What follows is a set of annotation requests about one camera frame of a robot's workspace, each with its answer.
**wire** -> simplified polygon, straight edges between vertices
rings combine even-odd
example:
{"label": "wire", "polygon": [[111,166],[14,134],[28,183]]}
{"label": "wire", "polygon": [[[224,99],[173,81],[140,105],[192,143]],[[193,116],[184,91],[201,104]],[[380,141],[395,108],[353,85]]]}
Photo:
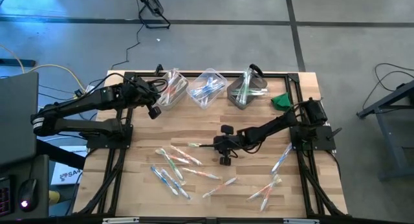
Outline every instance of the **wire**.
{"label": "wire", "polygon": [[[11,50],[7,49],[4,45],[0,44],[0,47],[4,48],[6,51],[8,51],[17,60],[20,64],[21,72],[26,73],[25,68],[23,67],[23,64],[21,63],[21,60],[19,59],[19,57],[17,57],[17,55],[14,52],[12,52]],[[61,65],[54,65],[54,64],[38,65],[38,66],[34,67],[33,69],[31,69],[27,72],[29,73],[29,72],[35,71],[36,69],[42,68],[42,67],[57,67],[57,68],[65,69],[66,71],[68,71],[75,78],[75,80],[78,82],[80,88],[83,90],[83,92],[85,92],[85,88],[83,88],[83,85],[79,81],[79,78],[70,69],[68,69],[66,67],[63,67]]]}
{"label": "wire", "polygon": [[78,113],[78,115],[80,116],[80,118],[82,118],[82,120],[88,120],[85,117],[83,117],[82,113]]}
{"label": "wire", "polygon": [[34,160],[35,160],[35,158],[33,158],[32,159],[32,162],[30,162],[30,171],[28,173],[28,179],[31,179],[32,178]]}
{"label": "wire", "polygon": [[374,72],[375,72],[376,79],[380,82],[381,86],[382,86],[384,89],[386,89],[387,91],[395,91],[395,90],[393,90],[393,89],[389,89],[389,88],[387,88],[386,86],[384,86],[384,84],[381,82],[380,78],[378,77],[378,72],[377,72],[377,69],[378,69],[381,65],[388,65],[388,66],[396,67],[396,68],[403,69],[403,70],[407,70],[407,71],[414,71],[414,69],[405,68],[405,67],[402,67],[402,66],[394,65],[394,64],[392,64],[392,63],[379,63],[378,65],[376,65],[376,66],[374,67]]}
{"label": "wire", "polygon": [[74,99],[73,97],[72,98],[66,98],[66,99],[64,99],[64,98],[56,98],[55,96],[46,95],[46,94],[43,94],[43,93],[40,93],[40,92],[39,92],[39,95],[43,95],[43,96],[46,96],[46,97],[49,97],[49,98],[54,98],[56,100],[62,100],[62,101],[68,101],[68,100]]}
{"label": "wire", "polygon": [[129,118],[128,117],[122,117],[121,119],[119,119],[119,120],[126,120],[126,121],[129,121]]}
{"label": "wire", "polygon": [[230,151],[233,152],[234,155],[229,155],[229,157],[233,157],[235,159],[239,157],[239,155],[234,150],[230,150]]}
{"label": "wire", "polygon": [[263,142],[260,142],[260,145],[256,148],[255,151],[251,151],[251,150],[253,150],[257,146],[257,144],[253,145],[253,147],[249,147],[249,149],[245,149],[245,148],[241,148],[241,149],[244,150],[246,153],[251,153],[251,154],[257,153],[260,150],[262,143]]}
{"label": "wire", "polygon": [[93,114],[93,115],[90,117],[90,119],[89,119],[89,120],[92,120],[92,119],[96,116],[96,114],[98,114],[98,113]]}
{"label": "wire", "polygon": [[19,57],[17,57],[17,55],[14,52],[12,52],[11,50],[8,50],[4,45],[0,44],[0,47],[4,48],[6,51],[8,51],[17,60],[17,62],[19,62],[20,67],[21,67],[21,72],[25,73],[25,68],[23,67],[23,64],[21,63],[21,60],[19,59]]}
{"label": "wire", "polygon": [[42,114],[42,113],[44,113],[44,112],[46,112],[46,111],[51,111],[51,110],[55,110],[55,109],[59,109],[59,108],[63,108],[63,107],[66,107],[66,106],[69,106],[69,105],[71,105],[71,104],[74,104],[75,102],[79,102],[80,100],[82,100],[82,99],[84,99],[86,96],[88,96],[89,94],[91,94],[95,89],[97,89],[97,87],[100,85],[100,84],[102,84],[106,79],[108,79],[108,77],[110,77],[110,76],[113,76],[113,75],[118,75],[118,76],[121,76],[121,77],[123,77],[123,78],[125,78],[124,76],[122,76],[121,74],[118,74],[118,73],[111,73],[111,74],[108,74],[105,78],[103,78],[99,83],[98,83],[98,85],[97,86],[95,86],[95,87],[93,87],[90,91],[88,91],[88,92],[86,92],[83,96],[81,96],[81,97],[79,97],[79,98],[77,98],[77,99],[75,99],[75,100],[73,100],[72,102],[69,102],[69,103],[67,103],[67,104],[64,104],[64,105],[62,105],[62,106],[60,106],[60,107],[53,107],[53,108],[51,108],[51,109],[48,109],[48,110],[43,110],[43,111],[40,111],[40,112],[38,112],[37,114],[36,114],[36,117],[38,117],[40,114]]}
{"label": "wire", "polygon": [[72,193],[71,202],[69,203],[69,207],[67,207],[67,210],[66,210],[65,216],[69,213],[69,211],[70,211],[70,210],[71,210],[71,208],[72,208],[73,201],[75,200],[75,195],[76,195],[76,186],[78,185],[79,179],[80,179],[80,177],[81,177],[81,175],[82,175],[82,174],[83,174],[83,172],[81,172],[81,173],[79,174],[78,179],[77,179],[77,180],[76,180],[76,182],[75,182],[75,185],[74,185],[74,188],[73,188],[73,193]]}
{"label": "wire", "polygon": [[61,89],[56,89],[56,88],[53,88],[53,87],[47,87],[46,85],[40,85],[39,84],[39,86],[40,87],[44,87],[44,88],[47,88],[47,89],[52,89],[52,90],[54,90],[54,91],[60,91],[60,92],[63,92],[63,93],[68,93],[68,94],[74,94],[73,92],[69,92],[69,91],[63,91],[63,90],[61,90]]}
{"label": "wire", "polygon": [[68,68],[66,68],[66,67],[63,67],[63,66],[61,66],[61,65],[54,65],[54,64],[46,64],[46,65],[38,65],[38,66],[36,66],[36,67],[34,67],[33,69],[31,69],[31,70],[29,70],[29,71],[27,71],[28,73],[29,72],[32,72],[32,71],[35,71],[36,69],[39,69],[39,68],[42,68],[42,67],[57,67],[57,68],[60,68],[60,69],[65,69],[66,71],[68,71],[72,76],[73,76],[73,78],[77,81],[77,83],[79,84],[79,86],[80,86],[80,88],[83,90],[83,92],[85,92],[86,91],[86,89],[83,87],[83,85],[82,85],[82,83],[79,81],[79,78],[70,70],[70,69],[68,69]]}
{"label": "wire", "polygon": [[409,73],[406,73],[406,72],[403,72],[403,71],[391,71],[391,72],[387,73],[385,76],[383,76],[381,79],[379,79],[379,81],[376,83],[376,85],[374,86],[374,88],[371,90],[371,92],[369,93],[368,97],[365,99],[364,103],[362,104],[362,109],[365,109],[365,105],[367,104],[367,101],[369,100],[369,97],[371,97],[371,95],[374,93],[376,87],[378,87],[378,85],[381,84],[382,80],[384,78],[386,78],[387,76],[389,76],[390,74],[393,74],[393,73],[406,74],[406,75],[412,77],[412,79],[414,79],[414,76],[413,75],[411,75]]}
{"label": "wire", "polygon": [[[138,6],[138,13],[139,13],[140,12],[140,5],[138,3],[138,0],[136,0],[136,5]],[[138,33],[142,30],[143,27],[144,27],[144,24],[142,24],[142,26],[140,27],[140,29],[136,32],[136,43],[133,46],[130,46],[129,48],[126,49],[126,51],[125,51],[125,60],[123,62],[119,62],[119,63],[113,64],[111,66],[111,69],[110,70],[113,70],[114,67],[117,66],[117,65],[121,65],[123,63],[129,62],[129,60],[128,60],[128,50],[135,48],[136,46],[138,46],[141,43],[139,41],[139,39],[138,39]]]}
{"label": "wire", "polygon": [[[62,106],[55,106],[55,107],[52,107],[52,108],[50,108],[50,109],[44,109],[44,110],[41,110],[41,111],[39,111],[37,114],[36,114],[36,116],[33,118],[33,120],[34,119],[36,119],[40,114],[43,114],[44,112],[47,112],[47,111],[55,111],[55,110],[59,110],[59,109],[61,109],[61,108],[63,108],[63,107],[67,107],[67,106],[69,106],[69,105],[72,105],[72,104],[74,104],[74,103],[76,103],[76,102],[79,102],[80,100],[83,100],[85,97],[87,97],[89,94],[91,94],[94,90],[96,90],[106,79],[108,79],[110,76],[114,76],[114,75],[118,75],[118,76],[120,76],[120,77],[122,77],[124,80],[127,80],[128,82],[130,82],[131,83],[131,85],[133,85],[133,86],[135,86],[135,87],[137,87],[137,84],[136,83],[134,83],[134,81],[132,81],[131,79],[129,79],[129,78],[126,78],[124,75],[121,75],[121,74],[119,74],[119,73],[111,73],[111,74],[108,74],[105,78],[103,78],[95,87],[93,87],[90,91],[88,91],[88,92],[86,92],[83,96],[81,96],[81,97],[79,97],[79,98],[77,98],[77,99],[75,99],[75,100],[73,100],[72,102],[67,102],[66,104],[63,104]],[[167,89],[167,87],[168,87],[168,82],[167,82],[167,80],[165,80],[165,79],[159,79],[159,81],[163,81],[164,83],[165,83],[165,87],[161,90],[161,91],[157,91],[157,92],[155,92],[155,91],[151,91],[151,90],[149,90],[148,88],[146,88],[146,87],[144,87],[144,86],[142,86],[142,85],[138,85],[139,87],[141,87],[142,89],[144,89],[144,90],[146,90],[147,92],[150,92],[150,93],[155,93],[155,94],[159,94],[159,93],[161,93],[161,92],[163,92],[163,91],[165,91],[166,89]]]}
{"label": "wire", "polygon": [[64,137],[76,137],[78,139],[86,140],[84,137],[79,137],[79,136],[75,136],[75,135],[68,135],[68,134],[62,134],[62,133],[58,133],[57,135],[64,136]]}
{"label": "wire", "polygon": [[336,167],[338,167],[339,179],[341,179],[341,180],[342,180],[342,177],[341,177],[341,168],[339,167],[338,160],[336,159],[335,155],[334,155],[332,152],[330,152],[329,150],[326,150],[326,152],[327,152],[328,154],[330,154],[330,155],[332,156],[332,158],[335,160],[335,162],[336,162]]}

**computer mouse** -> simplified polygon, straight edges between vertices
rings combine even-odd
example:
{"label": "computer mouse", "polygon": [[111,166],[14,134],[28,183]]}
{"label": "computer mouse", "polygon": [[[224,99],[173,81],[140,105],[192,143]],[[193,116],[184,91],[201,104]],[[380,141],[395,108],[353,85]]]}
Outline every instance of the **computer mouse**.
{"label": "computer mouse", "polygon": [[28,179],[20,185],[17,202],[23,212],[30,212],[38,205],[37,183],[37,179]]}

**black metal frame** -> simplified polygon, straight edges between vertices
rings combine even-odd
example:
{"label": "black metal frame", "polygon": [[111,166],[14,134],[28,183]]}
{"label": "black metal frame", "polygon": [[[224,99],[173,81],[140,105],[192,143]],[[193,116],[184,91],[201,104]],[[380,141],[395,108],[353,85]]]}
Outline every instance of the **black metal frame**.
{"label": "black metal frame", "polygon": [[388,111],[394,111],[398,109],[414,109],[414,106],[392,105],[395,102],[409,96],[412,92],[414,92],[414,81],[403,85],[402,87],[393,91],[391,94],[381,98],[379,101],[356,114],[359,118],[365,118],[370,114],[375,114],[382,135],[386,140],[386,146],[390,156],[392,157],[393,165],[395,168],[390,172],[380,172],[378,174],[378,178],[381,181],[396,177],[414,175],[414,166],[408,165],[403,146],[398,146],[395,144],[394,135],[392,134],[392,131],[390,130],[383,117],[383,114]]}
{"label": "black metal frame", "polygon": [[[128,77],[130,74],[134,74],[136,76],[141,77],[162,77],[165,75],[165,71],[163,70],[161,65],[158,65],[155,72],[126,72],[125,76]],[[242,72],[227,72],[227,73],[220,73],[223,77],[226,78],[238,78],[242,75]],[[201,72],[182,72],[181,75],[188,77],[188,78],[195,78],[201,75]],[[296,90],[296,96],[298,97],[298,102],[303,101],[301,87],[300,87],[300,79],[299,75],[297,73],[264,73],[263,78],[281,78],[285,82],[285,88],[286,92],[289,94],[290,100],[293,102],[293,95],[292,95],[292,88],[291,88],[291,82],[294,83],[294,87]],[[303,152],[299,146],[293,146],[296,150],[297,156],[298,156],[298,162],[304,161]],[[312,185],[318,185],[315,191],[315,196],[317,200],[317,206],[318,206],[318,214],[324,214],[324,208],[322,203],[322,197],[318,194],[318,190],[322,190],[319,186],[319,180],[317,175],[317,169],[315,165],[313,150],[308,151],[309,154],[309,168],[311,175],[313,176],[315,183],[311,183]],[[306,176],[306,169],[299,166],[300,171],[300,178],[301,178],[301,186],[302,186],[302,192],[303,192],[303,202],[305,203],[305,209],[307,216],[315,214],[315,212],[312,209],[311,205],[311,197],[309,195],[309,189],[307,186],[307,176]]]}
{"label": "black metal frame", "polygon": [[[165,74],[161,65],[158,65],[155,72],[126,72],[125,77],[130,77],[132,75],[142,76],[142,77],[161,77]],[[181,73],[183,76],[186,77],[197,77],[201,73],[200,72],[183,72]],[[221,73],[221,75],[229,78],[237,78],[242,75],[240,72],[235,73]],[[287,92],[289,93],[289,98],[293,100],[292,95],[292,88],[291,82],[294,82],[294,87],[296,90],[296,95],[298,97],[298,102],[303,100],[299,76],[297,73],[265,73],[264,78],[282,78],[285,81],[285,87]],[[133,109],[127,110],[127,118],[126,124],[131,123],[133,114]],[[116,113],[117,118],[121,118],[122,110],[118,110]],[[349,215],[342,214],[336,207],[333,205],[332,202],[329,201],[325,192],[320,187],[318,182],[318,176],[316,171],[316,165],[314,161],[313,149],[305,149],[308,151],[309,154],[309,166],[303,166],[305,164],[304,157],[303,157],[303,150],[299,146],[293,146],[296,149],[297,157],[298,157],[298,166],[300,171],[300,178],[301,178],[301,186],[303,192],[303,201],[305,204],[305,211],[307,217],[305,218],[207,218],[207,217],[131,217],[131,219],[139,220],[141,223],[164,223],[164,224],[184,224],[184,223],[202,223],[202,224],[221,224],[221,223],[238,223],[238,224],[256,224],[256,223],[290,223],[290,224],[306,224],[306,223],[343,223],[343,224],[353,224],[353,223],[364,223],[364,224],[371,224],[371,223],[381,223],[381,224],[390,224],[396,223],[391,221],[379,221],[379,220],[372,220],[372,219],[361,219],[361,218],[353,218]],[[124,166],[124,159],[125,159],[126,149],[120,149],[120,155],[118,161],[115,165],[117,167],[118,163],[120,162],[118,168],[118,173],[114,175],[113,173],[113,160],[115,155],[115,149],[110,149],[107,159],[107,165],[104,173],[104,183],[101,186],[106,188],[109,186],[108,179],[110,177],[116,177],[114,182],[114,189],[113,189],[113,196],[111,199],[110,207],[107,212],[104,211],[105,209],[105,202],[106,202],[106,189],[100,189],[99,193],[99,204],[98,210],[96,214],[91,214],[94,210],[88,204],[86,209],[87,212],[79,212],[76,215],[72,216],[64,216],[64,217],[53,217],[53,218],[45,218],[45,219],[23,219],[19,221],[19,223],[74,223],[77,222],[78,224],[82,223],[102,223],[102,220],[105,218],[117,218],[116,214],[116,206],[118,203],[118,195],[120,189],[120,183],[122,178],[122,168]],[[318,206],[318,213],[312,209],[311,205],[311,198],[309,196],[309,188],[307,186],[307,180],[311,183],[313,188],[315,189],[316,194],[316,201]],[[331,213],[331,216],[325,215],[324,213],[324,205],[327,207],[328,211]]]}

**clear plastic container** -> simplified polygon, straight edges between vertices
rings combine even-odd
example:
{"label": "clear plastic container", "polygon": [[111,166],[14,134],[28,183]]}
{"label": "clear plastic container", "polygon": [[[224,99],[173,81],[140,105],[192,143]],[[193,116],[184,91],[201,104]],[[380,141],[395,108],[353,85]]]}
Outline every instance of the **clear plastic container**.
{"label": "clear plastic container", "polygon": [[177,69],[166,72],[162,78],[168,81],[168,87],[161,93],[161,97],[157,100],[157,106],[168,111],[186,94],[188,80]]}
{"label": "clear plastic container", "polygon": [[[227,98],[239,109],[244,110],[258,95],[267,93],[267,82],[260,74],[263,74],[259,67],[256,65],[250,65],[249,69],[245,72],[249,72],[249,78],[245,79],[244,75],[236,79],[232,84],[227,87]],[[246,95],[240,95],[240,91],[245,92]]]}
{"label": "clear plastic container", "polygon": [[196,104],[206,109],[224,91],[226,85],[227,79],[210,68],[187,87],[187,93]]}

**desk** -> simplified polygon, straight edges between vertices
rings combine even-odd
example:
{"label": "desk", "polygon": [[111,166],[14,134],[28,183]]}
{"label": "desk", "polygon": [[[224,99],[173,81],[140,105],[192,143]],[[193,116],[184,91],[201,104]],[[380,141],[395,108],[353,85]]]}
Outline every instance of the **desk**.
{"label": "desk", "polygon": [[[125,73],[125,71],[109,71],[109,73],[115,72]],[[320,92],[315,73],[299,73],[299,78],[303,99],[306,100],[308,97],[319,99]],[[120,82],[122,82],[121,77],[112,76],[107,79],[105,85]],[[233,159],[231,166],[219,165],[219,154],[211,149],[186,146],[188,142],[211,143],[214,136],[222,134],[220,133],[222,124],[231,125],[237,130],[249,126],[260,126],[281,115],[282,112],[275,111],[272,107],[270,98],[286,92],[285,83],[278,78],[269,78],[267,82],[270,93],[254,100],[245,110],[237,109],[227,100],[225,92],[207,110],[202,110],[190,97],[186,96],[171,111],[163,112],[155,120],[148,117],[146,108],[136,108],[132,119],[133,142],[125,157],[116,215],[305,217],[298,161],[294,152],[290,153],[280,168],[279,174],[283,182],[274,188],[266,211],[259,212],[262,199],[256,199],[250,203],[245,201],[248,196],[269,184],[269,171],[290,142],[288,129],[268,137],[256,154],[238,151],[239,158]],[[115,118],[115,115],[115,111],[100,111],[97,120]],[[152,164],[155,164],[171,172],[164,159],[155,153],[155,149],[159,147],[172,152],[169,150],[169,145],[179,147],[204,163],[202,167],[192,166],[191,168],[218,175],[223,178],[223,181],[235,176],[238,180],[213,196],[203,199],[201,196],[205,192],[210,191],[222,181],[183,172],[187,181],[183,188],[193,199],[188,201],[182,196],[174,197],[149,169]],[[108,150],[96,150],[86,159],[74,211],[81,210],[101,185],[107,155]],[[346,213],[342,186],[334,160],[326,152],[316,151],[315,161],[321,187],[334,204]],[[310,195],[312,207],[316,210],[312,189],[310,189]],[[107,206],[109,202],[110,196],[107,197]]]}

